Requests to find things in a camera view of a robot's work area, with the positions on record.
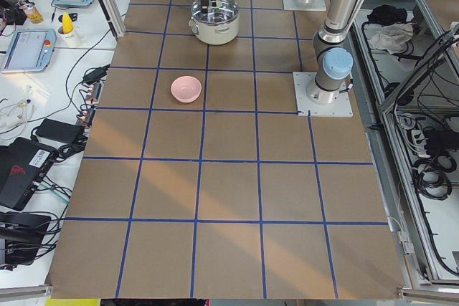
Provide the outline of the pink bowl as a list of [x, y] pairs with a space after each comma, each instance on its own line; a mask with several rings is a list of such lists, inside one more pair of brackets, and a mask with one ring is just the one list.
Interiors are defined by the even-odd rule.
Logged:
[[171, 94], [182, 103], [194, 102], [201, 94], [202, 84], [193, 76], [180, 76], [171, 83]]

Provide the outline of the brown grid table mat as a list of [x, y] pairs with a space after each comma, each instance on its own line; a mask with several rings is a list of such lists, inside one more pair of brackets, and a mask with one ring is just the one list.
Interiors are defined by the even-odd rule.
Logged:
[[[403, 285], [358, 113], [299, 116], [323, 12], [236, 0], [209, 46], [193, 0], [131, 0], [48, 280], [57, 298], [389, 299]], [[171, 83], [193, 76], [182, 103]]]

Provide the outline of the glass pot lid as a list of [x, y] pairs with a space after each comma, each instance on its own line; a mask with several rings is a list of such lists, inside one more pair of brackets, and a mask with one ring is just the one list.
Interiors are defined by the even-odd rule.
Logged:
[[239, 12], [240, 7], [235, 0], [217, 0], [216, 6], [208, 6], [206, 14], [202, 13], [200, 0], [191, 5], [191, 18], [211, 26], [229, 24], [238, 18]]

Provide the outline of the large black power brick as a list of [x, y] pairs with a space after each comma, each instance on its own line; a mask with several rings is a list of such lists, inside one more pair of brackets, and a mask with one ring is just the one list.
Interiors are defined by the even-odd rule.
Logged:
[[37, 128], [35, 135], [60, 143], [76, 143], [82, 136], [84, 127], [58, 120], [44, 119]]

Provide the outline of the yellow drink can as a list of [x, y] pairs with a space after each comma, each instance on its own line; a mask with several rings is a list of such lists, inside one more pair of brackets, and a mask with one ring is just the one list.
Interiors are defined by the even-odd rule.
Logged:
[[43, 22], [43, 17], [35, 5], [30, 3], [25, 4], [23, 5], [23, 11], [31, 23], [39, 24]]

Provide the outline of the near teach pendant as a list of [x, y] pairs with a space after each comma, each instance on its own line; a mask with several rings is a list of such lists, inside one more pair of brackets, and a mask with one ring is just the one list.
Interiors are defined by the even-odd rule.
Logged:
[[53, 29], [16, 30], [1, 63], [1, 72], [41, 72], [51, 60], [56, 40]]

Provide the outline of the black laptop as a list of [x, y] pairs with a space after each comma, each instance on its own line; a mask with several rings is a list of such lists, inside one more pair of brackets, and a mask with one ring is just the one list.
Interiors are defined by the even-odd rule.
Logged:
[[1, 205], [21, 211], [57, 157], [52, 146], [16, 138], [1, 147]]

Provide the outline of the black power adapter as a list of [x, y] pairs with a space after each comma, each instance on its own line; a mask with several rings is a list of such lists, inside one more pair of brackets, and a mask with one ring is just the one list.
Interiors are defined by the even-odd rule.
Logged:
[[82, 81], [88, 85], [91, 85], [94, 82], [100, 81], [104, 76], [107, 75], [107, 71], [110, 65], [107, 64], [102, 67], [96, 67], [91, 69], [89, 72], [86, 72], [82, 77]]

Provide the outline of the crumpled white cloth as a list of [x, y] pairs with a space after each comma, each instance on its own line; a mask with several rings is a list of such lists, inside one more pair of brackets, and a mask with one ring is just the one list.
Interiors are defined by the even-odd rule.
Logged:
[[413, 35], [414, 30], [411, 23], [392, 24], [377, 31], [369, 40], [369, 46], [371, 49], [387, 50], [390, 54], [400, 53]]

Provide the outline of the white electric cooking pot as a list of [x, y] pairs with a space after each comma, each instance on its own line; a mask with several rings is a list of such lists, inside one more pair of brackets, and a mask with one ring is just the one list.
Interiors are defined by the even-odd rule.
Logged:
[[210, 6], [208, 13], [201, 13], [201, 1], [191, 5], [189, 26], [195, 36], [210, 45], [231, 42], [240, 31], [240, 8], [235, 0], [217, 0], [216, 6]]

